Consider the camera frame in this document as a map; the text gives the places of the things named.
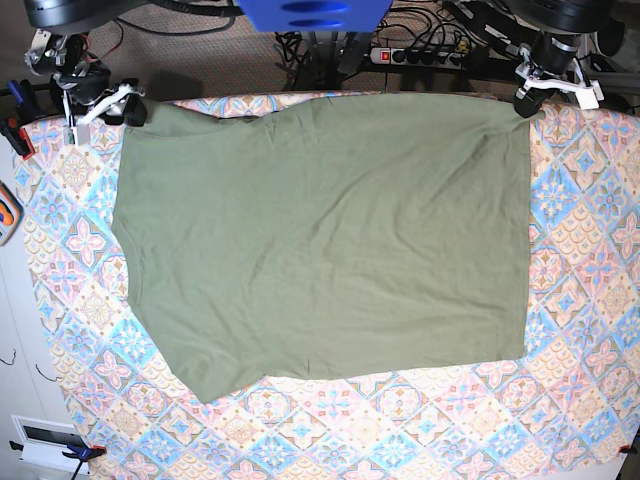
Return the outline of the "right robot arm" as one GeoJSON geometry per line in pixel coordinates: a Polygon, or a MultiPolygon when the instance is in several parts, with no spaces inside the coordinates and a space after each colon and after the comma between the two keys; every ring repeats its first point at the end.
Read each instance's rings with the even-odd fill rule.
{"type": "Polygon", "coordinates": [[[137,79],[111,83],[102,55],[90,51],[89,33],[133,8],[140,1],[26,1],[28,20],[36,29],[25,63],[50,79],[53,101],[76,127],[96,118],[109,125],[141,127],[147,120],[143,89],[137,79]]]}

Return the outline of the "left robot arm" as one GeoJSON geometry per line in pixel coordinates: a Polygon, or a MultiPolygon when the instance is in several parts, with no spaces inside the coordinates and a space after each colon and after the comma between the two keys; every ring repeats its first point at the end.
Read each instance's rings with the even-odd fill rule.
{"type": "Polygon", "coordinates": [[[597,80],[584,71],[579,54],[581,38],[595,36],[601,54],[620,49],[626,26],[612,16],[613,1],[506,1],[509,13],[539,29],[532,44],[521,44],[521,78],[514,95],[516,113],[529,118],[555,93],[572,93],[579,106],[596,109],[604,100],[597,80]]]}

